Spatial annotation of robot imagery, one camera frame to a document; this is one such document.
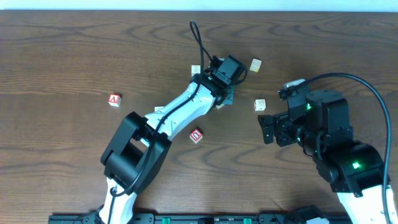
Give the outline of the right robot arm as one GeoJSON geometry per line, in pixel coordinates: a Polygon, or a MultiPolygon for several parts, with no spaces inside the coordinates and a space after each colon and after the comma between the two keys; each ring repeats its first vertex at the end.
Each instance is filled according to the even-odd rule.
{"type": "Polygon", "coordinates": [[[288,111],[260,115],[265,144],[298,144],[312,157],[353,223],[397,223],[392,189],[382,202],[384,163],[377,149],[353,138],[349,106],[335,90],[300,89],[287,95],[288,111]]]}

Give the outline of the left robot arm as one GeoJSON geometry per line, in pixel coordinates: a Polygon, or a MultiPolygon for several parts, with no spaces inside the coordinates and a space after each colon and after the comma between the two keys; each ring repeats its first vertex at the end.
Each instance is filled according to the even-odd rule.
{"type": "Polygon", "coordinates": [[[238,76],[196,74],[187,89],[162,109],[128,114],[101,156],[108,192],[99,211],[103,223],[129,223],[136,197],[159,173],[172,139],[188,124],[224,103],[238,76]]]}

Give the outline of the red letter A block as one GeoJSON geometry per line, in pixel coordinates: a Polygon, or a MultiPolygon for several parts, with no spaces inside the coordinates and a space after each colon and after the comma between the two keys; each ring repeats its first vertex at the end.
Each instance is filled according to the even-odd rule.
{"type": "Polygon", "coordinates": [[[117,94],[110,94],[108,98],[108,103],[113,107],[120,107],[121,96],[117,94]]]}

